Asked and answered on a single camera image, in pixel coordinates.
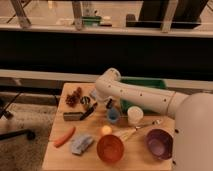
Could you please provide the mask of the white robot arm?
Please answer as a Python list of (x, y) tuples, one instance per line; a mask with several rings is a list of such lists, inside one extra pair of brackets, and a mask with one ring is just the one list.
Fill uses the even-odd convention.
[(95, 81), (101, 99), (114, 96), (175, 120), (172, 171), (213, 171), (213, 94), (177, 91), (120, 82), (109, 68)]

